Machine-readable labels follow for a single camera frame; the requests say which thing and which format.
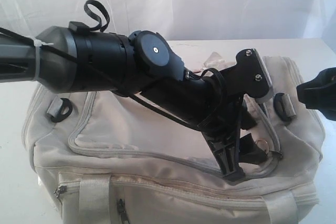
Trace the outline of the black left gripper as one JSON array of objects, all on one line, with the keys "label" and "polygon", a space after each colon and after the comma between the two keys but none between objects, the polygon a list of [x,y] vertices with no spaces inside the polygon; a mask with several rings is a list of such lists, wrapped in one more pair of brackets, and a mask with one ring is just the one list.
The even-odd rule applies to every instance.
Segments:
[{"label": "black left gripper", "polygon": [[243,103],[244,73],[233,66],[220,71],[208,68],[199,76],[185,67],[141,74],[141,95],[203,132],[227,182],[245,178],[239,162],[260,165],[267,160],[251,133],[239,138],[234,129],[236,123],[245,131],[258,125]]}]

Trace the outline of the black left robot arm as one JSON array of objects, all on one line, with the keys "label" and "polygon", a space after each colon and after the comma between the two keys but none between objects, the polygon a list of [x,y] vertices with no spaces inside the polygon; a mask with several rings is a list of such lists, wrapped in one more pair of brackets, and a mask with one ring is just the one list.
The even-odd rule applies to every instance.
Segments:
[{"label": "black left robot arm", "polygon": [[1,29],[1,81],[36,80],[55,93],[111,91],[202,133],[221,175],[243,178],[240,163],[267,155],[241,130],[256,125],[243,96],[264,98],[270,78],[258,52],[244,49],[224,70],[196,75],[151,31],[106,33],[81,22],[50,27],[36,39]]}]

